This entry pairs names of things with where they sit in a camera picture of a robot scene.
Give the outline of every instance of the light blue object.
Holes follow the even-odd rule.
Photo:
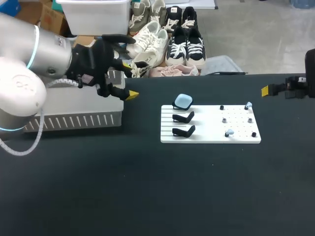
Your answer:
[[[234,134],[234,131],[233,131],[233,130],[231,130],[231,129],[228,129],[228,130],[227,130],[227,132],[226,132],[226,134],[228,134],[228,135],[232,135],[232,134]]]
[[[4,129],[4,128],[1,128],[1,127],[0,127],[0,130],[8,131],[8,132],[14,132],[14,131],[18,131],[18,130],[24,129],[24,127],[25,127],[25,126],[23,126],[22,128],[18,128],[18,129]]]
[[[38,26],[35,26],[35,31],[36,31],[36,37],[35,37],[35,45],[33,48],[33,53],[31,54],[31,59],[29,61],[29,64],[27,65],[27,69],[29,69],[31,67],[31,65],[33,64],[36,52],[37,52],[37,48],[38,48],[38,42],[39,42],[39,28]]]
[[[292,6],[301,9],[310,9],[315,6],[315,0],[290,0]]]
[[[179,94],[175,99],[175,105],[177,107],[186,109],[192,104],[192,97],[186,94]]]
[[[248,102],[248,103],[246,104],[246,107],[247,107],[247,108],[252,107],[252,103],[251,103],[251,102]]]

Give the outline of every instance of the black device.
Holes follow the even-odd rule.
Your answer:
[[[308,95],[315,97],[315,49],[309,50],[305,54],[305,74],[306,77],[291,76],[285,79],[282,84],[270,84],[261,90],[261,95],[276,96],[279,92],[285,92],[285,98],[304,98]]]

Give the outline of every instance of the pink shoe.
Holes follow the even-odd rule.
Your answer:
[[[167,67],[153,68],[149,77],[173,77],[173,76],[197,76],[199,71],[195,65],[192,67],[184,65],[172,65]]]

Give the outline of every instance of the black clip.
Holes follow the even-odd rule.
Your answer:
[[[78,81],[78,88],[79,88],[79,89],[83,88],[83,83],[82,83],[82,77],[81,77],[81,75],[77,75],[77,81]]]
[[[192,103],[193,103],[193,101],[192,101],[186,108],[177,106],[177,105],[175,104],[175,102],[172,103],[172,106],[173,106],[173,109],[174,109],[174,110],[176,110],[176,109],[175,109],[175,107],[176,107],[178,110],[187,111],[187,110],[191,107]]]
[[[183,117],[183,116],[180,116],[180,115],[173,115],[173,121],[174,122],[181,122],[181,123],[185,123],[185,124],[188,124],[191,119],[195,116],[195,112],[191,112],[188,117]]]
[[[172,132],[174,136],[181,136],[181,137],[189,138],[195,130],[196,130],[196,127],[193,125],[192,127],[190,127],[188,131],[173,128]]]

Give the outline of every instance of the black and white sneaker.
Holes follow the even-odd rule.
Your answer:
[[[187,31],[193,27],[198,28],[197,13],[192,6],[186,7],[183,13],[182,27]]]
[[[185,65],[186,35],[182,27],[177,27],[169,40],[165,55],[166,65]]]
[[[203,38],[196,28],[192,28],[188,32],[186,51],[186,65],[195,65],[197,69],[201,69],[206,62],[206,52]]]
[[[169,7],[166,9],[165,29],[170,37],[177,26],[182,24],[182,9],[178,6]]]

